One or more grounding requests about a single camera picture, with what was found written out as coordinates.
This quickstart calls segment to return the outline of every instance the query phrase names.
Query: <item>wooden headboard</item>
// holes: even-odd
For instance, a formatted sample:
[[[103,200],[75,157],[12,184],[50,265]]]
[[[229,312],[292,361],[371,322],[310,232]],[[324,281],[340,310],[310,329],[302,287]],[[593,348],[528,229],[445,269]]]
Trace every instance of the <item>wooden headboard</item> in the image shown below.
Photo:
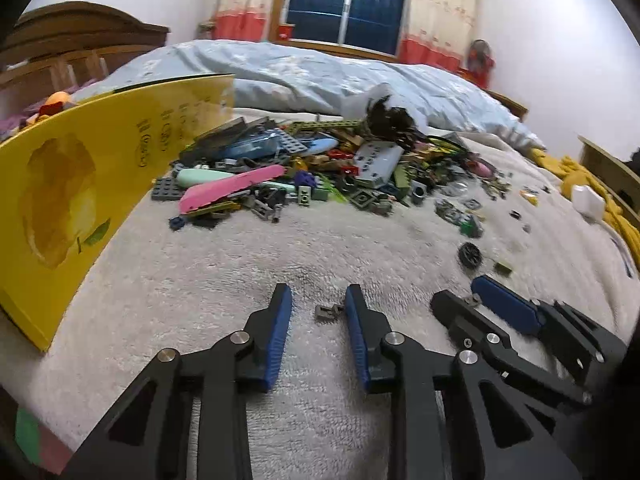
[[[112,7],[63,2],[23,14],[0,46],[0,119],[55,91],[102,79],[166,42],[169,29]]]

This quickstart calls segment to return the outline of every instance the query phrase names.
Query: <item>yellow board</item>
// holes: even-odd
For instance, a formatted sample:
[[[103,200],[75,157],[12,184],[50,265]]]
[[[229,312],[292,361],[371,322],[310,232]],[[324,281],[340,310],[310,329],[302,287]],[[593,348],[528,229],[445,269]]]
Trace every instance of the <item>yellow board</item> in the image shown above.
[[[232,83],[196,76],[105,94],[0,145],[0,305],[39,349],[153,178],[231,120]]]

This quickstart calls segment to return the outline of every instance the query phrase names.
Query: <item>gray lego technic piece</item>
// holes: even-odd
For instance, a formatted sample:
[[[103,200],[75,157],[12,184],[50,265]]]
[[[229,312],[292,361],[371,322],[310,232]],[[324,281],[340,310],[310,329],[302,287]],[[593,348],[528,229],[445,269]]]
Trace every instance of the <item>gray lego technic piece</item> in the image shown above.
[[[384,186],[400,161],[404,150],[394,142],[366,142],[356,152],[353,163],[360,168],[355,179],[361,185],[377,189]]]
[[[172,177],[156,178],[151,190],[151,200],[180,200],[184,191]]]

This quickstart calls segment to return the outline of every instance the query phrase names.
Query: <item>red curtain trim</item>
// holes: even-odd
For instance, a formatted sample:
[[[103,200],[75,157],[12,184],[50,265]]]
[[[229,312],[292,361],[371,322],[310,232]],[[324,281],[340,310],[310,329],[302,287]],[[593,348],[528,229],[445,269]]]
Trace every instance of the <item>red curtain trim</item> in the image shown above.
[[[420,43],[408,36],[400,43],[398,61],[405,64],[430,65],[456,72],[460,68],[462,56],[430,44]]]
[[[267,19],[263,12],[222,12],[216,16],[215,23],[214,40],[260,41]]]

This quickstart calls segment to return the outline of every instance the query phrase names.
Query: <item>wooden cabinet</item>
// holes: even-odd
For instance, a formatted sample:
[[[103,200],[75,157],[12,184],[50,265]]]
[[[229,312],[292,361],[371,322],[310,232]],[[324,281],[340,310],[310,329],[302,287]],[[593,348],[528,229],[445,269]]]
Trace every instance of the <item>wooden cabinet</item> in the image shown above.
[[[624,217],[640,229],[640,177],[589,139],[578,138],[582,142],[580,163],[611,193]]]

